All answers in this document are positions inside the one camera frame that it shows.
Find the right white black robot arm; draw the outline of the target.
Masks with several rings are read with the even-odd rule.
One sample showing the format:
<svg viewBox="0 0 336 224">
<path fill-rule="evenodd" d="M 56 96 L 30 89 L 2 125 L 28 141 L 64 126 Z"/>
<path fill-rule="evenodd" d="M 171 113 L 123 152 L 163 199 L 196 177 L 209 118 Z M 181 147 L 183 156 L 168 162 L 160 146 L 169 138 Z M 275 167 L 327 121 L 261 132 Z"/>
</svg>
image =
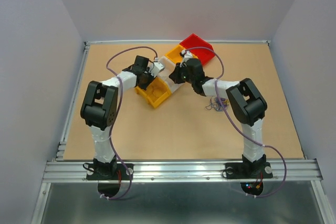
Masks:
<svg viewBox="0 0 336 224">
<path fill-rule="evenodd" d="M 237 131 L 244 138 L 241 162 L 225 163 L 223 176 L 227 179 L 272 178 L 272 169 L 264 152 L 262 124 L 267 103 L 253 81 L 221 81 L 207 77 L 198 59 L 177 63 L 169 78 L 175 84 L 189 83 L 195 93 L 217 96 L 229 101 L 235 118 L 241 123 Z"/>
</svg>

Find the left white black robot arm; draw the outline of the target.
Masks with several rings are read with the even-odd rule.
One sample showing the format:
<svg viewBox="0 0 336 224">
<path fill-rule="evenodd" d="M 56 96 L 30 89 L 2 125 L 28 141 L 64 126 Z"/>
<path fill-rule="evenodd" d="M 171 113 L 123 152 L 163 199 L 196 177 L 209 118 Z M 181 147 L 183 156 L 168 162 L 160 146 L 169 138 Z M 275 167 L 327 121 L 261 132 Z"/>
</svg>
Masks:
<svg viewBox="0 0 336 224">
<path fill-rule="evenodd" d="M 153 61 L 136 56 L 129 67 L 106 81 L 90 81 L 80 109 L 80 116 L 89 126 L 94 141 L 94 158 L 91 167 L 85 169 L 91 175 L 106 179 L 117 172 L 117 156 L 111 146 L 111 130 L 119 113 L 125 91 L 140 87 L 146 89 L 164 66 L 155 57 Z"/>
</svg>

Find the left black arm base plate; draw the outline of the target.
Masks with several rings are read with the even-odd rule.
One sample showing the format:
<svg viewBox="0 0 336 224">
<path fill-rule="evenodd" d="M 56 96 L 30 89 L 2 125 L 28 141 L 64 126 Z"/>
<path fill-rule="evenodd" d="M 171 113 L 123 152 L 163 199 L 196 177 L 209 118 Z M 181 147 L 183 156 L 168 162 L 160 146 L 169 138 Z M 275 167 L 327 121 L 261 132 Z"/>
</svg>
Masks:
<svg viewBox="0 0 336 224">
<path fill-rule="evenodd" d="M 114 163 L 113 166 L 97 167 L 93 163 L 84 163 L 83 168 L 86 170 L 86 180 L 130 180 L 129 172 L 133 173 L 133 164 L 128 164 L 128 170 L 121 163 Z"/>
</svg>

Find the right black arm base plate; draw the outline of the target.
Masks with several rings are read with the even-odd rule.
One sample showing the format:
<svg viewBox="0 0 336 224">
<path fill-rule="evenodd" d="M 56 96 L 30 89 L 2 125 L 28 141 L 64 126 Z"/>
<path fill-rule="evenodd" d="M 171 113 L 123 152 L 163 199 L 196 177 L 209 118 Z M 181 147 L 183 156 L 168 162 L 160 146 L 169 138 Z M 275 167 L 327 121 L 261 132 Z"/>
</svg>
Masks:
<svg viewBox="0 0 336 224">
<path fill-rule="evenodd" d="M 222 177 L 227 179 L 273 178 L 269 162 L 257 166 L 247 163 L 225 163 L 224 166 Z"/>
</svg>

